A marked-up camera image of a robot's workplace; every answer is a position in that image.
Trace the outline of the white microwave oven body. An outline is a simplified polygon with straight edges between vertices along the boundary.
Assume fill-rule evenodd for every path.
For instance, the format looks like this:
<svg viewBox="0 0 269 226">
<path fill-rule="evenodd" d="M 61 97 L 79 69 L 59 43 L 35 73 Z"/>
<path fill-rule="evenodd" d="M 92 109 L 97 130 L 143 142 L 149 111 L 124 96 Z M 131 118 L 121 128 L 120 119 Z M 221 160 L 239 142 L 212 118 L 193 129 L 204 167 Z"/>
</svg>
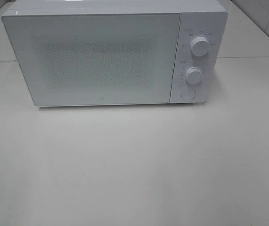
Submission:
<svg viewBox="0 0 269 226">
<path fill-rule="evenodd" d="M 171 94 L 168 103 L 202 103 L 206 100 L 213 79 L 214 67 L 224 34 L 228 12 L 215 0 L 18 0 L 3 14 L 5 16 L 90 16 L 90 15 L 142 15 L 179 14 Z M 194 56 L 190 41 L 204 35 L 210 41 L 206 55 Z M 199 67 L 201 82 L 187 83 L 185 72 Z M 186 101 L 181 94 L 194 89 L 196 97 Z"/>
</svg>

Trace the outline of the white microwave knob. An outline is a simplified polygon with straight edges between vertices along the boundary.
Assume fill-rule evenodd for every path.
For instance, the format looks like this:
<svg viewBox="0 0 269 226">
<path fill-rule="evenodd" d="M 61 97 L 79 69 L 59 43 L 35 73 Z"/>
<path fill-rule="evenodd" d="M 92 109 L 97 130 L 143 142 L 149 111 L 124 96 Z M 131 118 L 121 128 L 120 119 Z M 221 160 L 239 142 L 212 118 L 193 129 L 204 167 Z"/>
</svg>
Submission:
<svg viewBox="0 0 269 226">
<path fill-rule="evenodd" d="M 189 84 L 195 85 L 201 82 L 203 72 L 199 67 L 191 67 L 185 72 L 186 81 Z"/>
<path fill-rule="evenodd" d="M 210 41 L 204 35 L 197 35 L 190 41 L 190 49 L 194 56 L 202 57 L 206 55 L 210 48 Z"/>
</svg>

